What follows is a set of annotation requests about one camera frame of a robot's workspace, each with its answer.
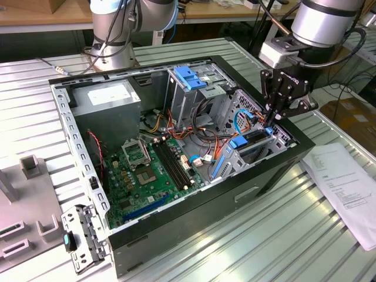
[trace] ram slot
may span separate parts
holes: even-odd
[[[178,190],[184,190],[185,186],[189,187],[192,185],[167,144],[154,144],[153,148]]]

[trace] red cable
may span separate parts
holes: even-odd
[[[99,149],[99,157],[100,157],[100,181],[103,181],[103,170],[104,170],[104,167],[103,167],[102,149],[100,148],[99,140],[94,135],[94,133],[92,133],[91,131],[88,131],[88,133],[94,138],[94,140],[95,140],[95,142],[96,142],[96,144],[98,146],[98,149]]]

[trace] cardboard box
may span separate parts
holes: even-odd
[[[65,0],[0,0],[0,5],[53,14]]]
[[[320,112],[333,121],[337,101],[324,105]],[[376,109],[369,108],[356,98],[340,101],[335,124],[355,141],[376,156]]]

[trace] blue drive bay latch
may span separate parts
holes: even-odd
[[[176,67],[174,68],[174,71],[177,77],[189,90],[200,89],[207,86],[206,82],[199,79],[197,73],[191,70],[188,66]]]

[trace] black latch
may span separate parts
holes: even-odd
[[[94,176],[90,177],[89,182],[93,190],[99,188],[98,181],[96,180]]]

